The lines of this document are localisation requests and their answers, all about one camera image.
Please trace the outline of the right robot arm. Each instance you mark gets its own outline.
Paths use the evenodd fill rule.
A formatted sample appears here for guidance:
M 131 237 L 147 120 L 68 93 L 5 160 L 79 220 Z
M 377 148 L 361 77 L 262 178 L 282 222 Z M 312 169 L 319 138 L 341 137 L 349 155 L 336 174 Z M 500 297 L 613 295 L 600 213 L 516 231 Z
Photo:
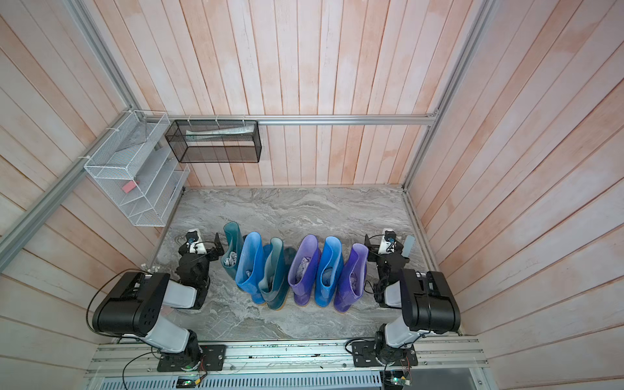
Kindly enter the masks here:
M 401 316 L 385 323 L 374 341 L 375 359 L 383 366 L 414 361 L 409 348 L 428 334 L 455 332 L 461 326 L 458 304 L 443 273 L 422 273 L 408 268 L 415 237 L 400 241 L 392 229 L 377 236 L 366 235 L 367 260 L 375 263 L 378 281 L 369 291 L 381 306 L 400 310 Z

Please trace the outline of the teal rain boot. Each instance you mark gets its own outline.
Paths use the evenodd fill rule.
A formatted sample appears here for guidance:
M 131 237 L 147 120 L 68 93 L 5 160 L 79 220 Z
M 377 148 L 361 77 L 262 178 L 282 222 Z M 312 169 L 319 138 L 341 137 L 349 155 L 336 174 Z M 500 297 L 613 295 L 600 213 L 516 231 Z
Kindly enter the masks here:
M 236 279 L 240 253 L 242 251 L 244 238 L 241 234 L 240 226 L 236 222 L 229 222 L 224 225 L 224 233 L 227 240 L 227 250 L 221 258 L 224 270 L 232 278 Z
M 296 253 L 278 237 L 263 247 L 264 273 L 258 288 L 269 309 L 279 310 L 284 305 L 290 288 L 288 274 Z

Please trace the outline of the blue rain boot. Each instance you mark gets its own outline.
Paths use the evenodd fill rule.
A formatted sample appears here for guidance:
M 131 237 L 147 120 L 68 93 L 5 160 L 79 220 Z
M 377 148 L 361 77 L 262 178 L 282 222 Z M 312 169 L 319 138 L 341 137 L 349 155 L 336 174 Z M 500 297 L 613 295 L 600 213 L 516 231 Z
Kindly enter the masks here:
M 264 275 L 263 239 L 257 232 L 247 235 L 238 258 L 235 281 L 237 286 L 250 294 L 255 304 L 262 305 L 265 300 L 258 284 Z
M 315 302 L 319 307 L 327 307 L 332 301 L 343 267 L 341 241 L 336 237 L 327 237 L 316 276 Z

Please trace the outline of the purple rain boot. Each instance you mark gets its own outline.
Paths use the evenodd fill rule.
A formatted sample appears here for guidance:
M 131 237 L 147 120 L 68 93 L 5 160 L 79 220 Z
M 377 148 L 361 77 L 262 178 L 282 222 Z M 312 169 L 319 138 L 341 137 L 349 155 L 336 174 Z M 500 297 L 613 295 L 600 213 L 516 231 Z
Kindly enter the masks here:
M 300 243 L 289 270 L 289 286 L 293 292 L 294 302 L 299 306 L 305 306 L 310 300 L 320 261 L 318 246 L 318 238 L 315 235 L 306 236 Z
M 352 245 L 349 259 L 339 279 L 334 299 L 334 307 L 344 313 L 350 309 L 364 294 L 367 279 L 368 248 L 359 243 Z

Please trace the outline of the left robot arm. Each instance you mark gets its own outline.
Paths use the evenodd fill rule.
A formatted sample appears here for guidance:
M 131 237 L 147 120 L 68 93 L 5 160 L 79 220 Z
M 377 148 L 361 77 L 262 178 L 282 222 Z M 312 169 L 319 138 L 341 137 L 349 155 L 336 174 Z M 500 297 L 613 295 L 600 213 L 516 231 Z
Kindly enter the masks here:
M 180 277 L 166 272 L 126 271 L 94 312 L 93 332 L 104 336 L 133 337 L 160 352 L 158 372 L 220 371 L 225 347 L 201 346 L 196 332 L 182 328 L 162 314 L 162 308 L 199 310 L 210 287 L 210 264 L 224 255 L 216 235 L 212 249 L 189 238 L 181 247 Z

